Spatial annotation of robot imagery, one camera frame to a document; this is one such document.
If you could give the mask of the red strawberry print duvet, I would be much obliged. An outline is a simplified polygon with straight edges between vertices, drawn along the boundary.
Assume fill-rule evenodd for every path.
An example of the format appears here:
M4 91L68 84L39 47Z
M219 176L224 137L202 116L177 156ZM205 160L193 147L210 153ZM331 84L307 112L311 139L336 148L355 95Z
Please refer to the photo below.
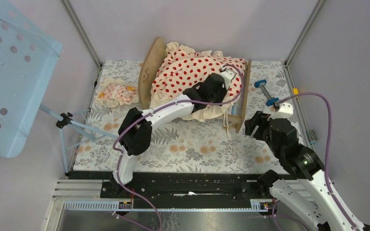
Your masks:
M151 86L150 107L157 107L178 97L187 88L206 80L208 75L219 73L225 65L236 73L225 95L225 105L207 105L204 109L184 116L184 120L204 122L224 115L233 106L234 97L242 89L241 80L245 74L245 60L224 56L221 51L197 52L193 48L170 42L166 48L166 57L157 71Z

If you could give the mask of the wooden pet bed frame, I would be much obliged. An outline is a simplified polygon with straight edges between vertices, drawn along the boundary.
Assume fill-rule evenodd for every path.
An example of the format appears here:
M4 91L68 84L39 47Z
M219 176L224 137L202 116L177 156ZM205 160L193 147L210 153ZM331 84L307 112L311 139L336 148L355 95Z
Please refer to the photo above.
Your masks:
M138 96L141 108L148 109L150 106L151 86L156 78L157 70L161 67L166 57L167 43L163 37L156 37L141 66L138 79ZM237 115L228 115L228 120L236 124L235 131L240 132L246 115L247 99L249 94L249 81L251 75L251 60L245 62L245 74L243 77L244 87L242 87L241 96L236 103L236 108L240 109Z

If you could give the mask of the checkered ruffled pillow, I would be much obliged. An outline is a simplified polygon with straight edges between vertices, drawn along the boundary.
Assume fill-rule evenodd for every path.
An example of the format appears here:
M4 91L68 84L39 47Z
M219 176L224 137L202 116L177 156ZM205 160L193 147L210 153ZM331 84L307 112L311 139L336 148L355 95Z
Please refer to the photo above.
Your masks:
M138 103L138 88L123 79L107 77L96 90L94 102L107 108Z

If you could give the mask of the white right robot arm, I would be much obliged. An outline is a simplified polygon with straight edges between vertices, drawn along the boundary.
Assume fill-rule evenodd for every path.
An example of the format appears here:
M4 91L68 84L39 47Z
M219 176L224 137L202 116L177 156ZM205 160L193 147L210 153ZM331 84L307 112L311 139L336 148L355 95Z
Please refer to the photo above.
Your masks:
M350 211L325 177L325 166L318 155L299 142L297 129L288 120L293 113L290 103L277 103L273 114L256 111L244 122L245 134L264 141L283 169L297 179L314 202L301 196L273 170L258 178L258 194L278 199L311 231L370 231L370 225Z

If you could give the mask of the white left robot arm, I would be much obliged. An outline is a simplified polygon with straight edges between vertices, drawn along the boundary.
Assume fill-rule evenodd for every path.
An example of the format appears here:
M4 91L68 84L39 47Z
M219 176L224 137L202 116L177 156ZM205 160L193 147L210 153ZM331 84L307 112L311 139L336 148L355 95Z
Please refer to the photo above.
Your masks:
M133 179L135 157L143 154L151 144L152 132L172 120L187 116L204 109L208 105L222 106L235 101L224 98L234 80L243 81L243 74L234 66L226 64L219 73L212 73L203 82L187 88L181 95L158 107L140 111L136 107L130 109L122 122L118 137L112 148L120 152L116 170L113 171L115 182L112 192L119 198L130 193L129 182Z

